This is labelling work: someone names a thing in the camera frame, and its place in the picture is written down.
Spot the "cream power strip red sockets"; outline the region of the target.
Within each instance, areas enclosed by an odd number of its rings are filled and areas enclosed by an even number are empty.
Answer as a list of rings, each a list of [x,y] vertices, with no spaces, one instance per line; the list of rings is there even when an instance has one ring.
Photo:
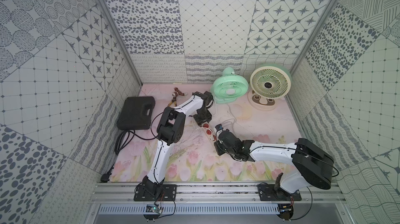
[[[215,132],[208,123],[202,124],[202,130],[204,131],[204,133],[206,134],[206,137],[211,142],[215,142],[215,140],[216,140]]]

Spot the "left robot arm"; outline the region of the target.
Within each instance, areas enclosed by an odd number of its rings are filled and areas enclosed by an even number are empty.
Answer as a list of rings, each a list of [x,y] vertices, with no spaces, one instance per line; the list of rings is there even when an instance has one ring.
[[[142,180],[145,192],[158,197],[162,191],[167,163],[173,147],[182,138],[185,120],[192,116],[199,127],[212,120],[208,106],[214,101],[211,92],[194,92],[181,105],[166,107],[157,126],[157,151],[151,170]]]

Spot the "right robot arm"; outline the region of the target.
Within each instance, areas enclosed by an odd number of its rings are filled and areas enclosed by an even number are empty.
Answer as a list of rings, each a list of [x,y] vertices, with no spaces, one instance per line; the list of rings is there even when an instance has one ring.
[[[273,161],[295,167],[290,173],[282,173],[276,179],[276,188],[288,194],[308,186],[331,189],[334,158],[305,138],[288,144],[242,141],[233,132],[218,125],[214,145],[219,156],[228,154],[236,161]]]

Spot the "mint green desk fan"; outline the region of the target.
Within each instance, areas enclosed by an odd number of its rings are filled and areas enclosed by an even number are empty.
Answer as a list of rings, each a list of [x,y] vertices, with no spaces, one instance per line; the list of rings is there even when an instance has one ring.
[[[248,92],[247,80],[236,75],[231,67],[223,70],[222,76],[217,78],[211,86],[211,93],[216,104],[228,104],[234,102]]]

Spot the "cream round desk fan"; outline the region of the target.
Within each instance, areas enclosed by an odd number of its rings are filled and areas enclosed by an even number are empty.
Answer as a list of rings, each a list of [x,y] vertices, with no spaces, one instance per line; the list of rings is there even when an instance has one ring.
[[[271,111],[289,93],[292,76],[281,65],[263,64],[251,74],[250,86],[247,96],[250,105],[261,111]]]

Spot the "black plastic tool case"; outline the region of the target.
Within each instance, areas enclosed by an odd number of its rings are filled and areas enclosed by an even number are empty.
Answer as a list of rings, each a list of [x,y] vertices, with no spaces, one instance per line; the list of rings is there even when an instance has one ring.
[[[127,98],[117,120],[117,128],[119,130],[150,129],[155,103],[152,96]]]

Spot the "yellow handled pliers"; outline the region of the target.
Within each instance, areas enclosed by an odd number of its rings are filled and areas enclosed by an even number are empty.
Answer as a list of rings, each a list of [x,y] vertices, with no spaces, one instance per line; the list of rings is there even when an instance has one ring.
[[[168,107],[177,107],[178,106],[178,104],[177,104],[177,98],[180,96],[180,97],[183,97],[183,96],[187,96],[188,95],[188,93],[185,93],[185,92],[182,92],[182,91],[180,91],[177,87],[174,87],[174,91],[173,91],[173,93],[172,93],[172,99],[171,99],[171,101],[169,102],[169,104],[168,104]]]

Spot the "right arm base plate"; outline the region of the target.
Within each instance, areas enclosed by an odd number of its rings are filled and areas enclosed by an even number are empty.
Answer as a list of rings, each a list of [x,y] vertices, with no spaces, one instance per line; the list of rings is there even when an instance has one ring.
[[[260,183],[257,185],[258,195],[261,201],[301,201],[302,197],[299,191],[294,194],[289,194],[282,189],[275,189],[275,186],[267,183]]]

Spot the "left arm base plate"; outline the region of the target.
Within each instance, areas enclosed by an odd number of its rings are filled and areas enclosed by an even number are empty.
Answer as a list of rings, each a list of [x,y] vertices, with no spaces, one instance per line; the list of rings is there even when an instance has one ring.
[[[163,185],[144,185],[140,183],[134,194],[135,202],[150,202],[150,201],[166,201],[173,202],[176,199],[177,185],[176,184],[163,184]]]

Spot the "aluminium rail frame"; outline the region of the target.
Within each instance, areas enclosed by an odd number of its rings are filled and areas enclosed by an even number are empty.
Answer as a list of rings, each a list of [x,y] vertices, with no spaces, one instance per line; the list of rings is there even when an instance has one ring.
[[[259,182],[176,182],[175,202],[184,203],[259,203]],[[98,183],[89,198],[90,204],[134,204],[138,189],[133,182]],[[345,203],[339,186],[322,190],[310,186],[299,190],[300,203]]]

